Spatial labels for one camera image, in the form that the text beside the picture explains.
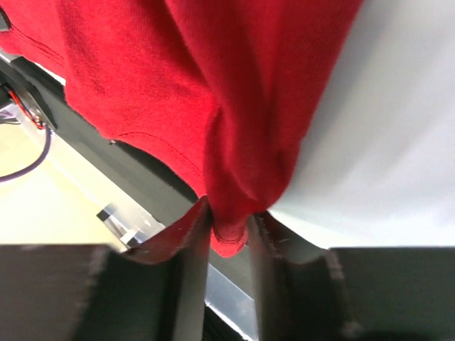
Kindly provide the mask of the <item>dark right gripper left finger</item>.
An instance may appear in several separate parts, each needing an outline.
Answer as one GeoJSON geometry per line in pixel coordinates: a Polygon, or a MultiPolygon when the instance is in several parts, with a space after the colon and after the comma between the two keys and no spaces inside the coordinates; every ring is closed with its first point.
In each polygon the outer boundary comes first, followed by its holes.
{"type": "Polygon", "coordinates": [[[201,340],[211,212],[120,254],[101,244],[1,248],[2,340],[201,340]]]}

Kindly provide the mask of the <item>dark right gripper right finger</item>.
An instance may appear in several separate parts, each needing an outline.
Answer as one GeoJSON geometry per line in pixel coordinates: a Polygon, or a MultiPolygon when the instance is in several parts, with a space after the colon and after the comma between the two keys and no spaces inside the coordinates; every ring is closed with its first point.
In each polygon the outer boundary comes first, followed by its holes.
{"type": "Polygon", "coordinates": [[[321,249],[269,213],[247,223],[261,340],[453,340],[454,249],[321,249]]]}

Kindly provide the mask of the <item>dark red t-shirt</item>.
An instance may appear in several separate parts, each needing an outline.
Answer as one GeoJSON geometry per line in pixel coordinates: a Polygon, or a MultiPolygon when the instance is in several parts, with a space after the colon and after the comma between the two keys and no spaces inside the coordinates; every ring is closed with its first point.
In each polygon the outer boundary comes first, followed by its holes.
{"type": "Polygon", "coordinates": [[[360,1],[2,1],[1,48],[209,199],[214,250],[287,188],[360,1]]]}

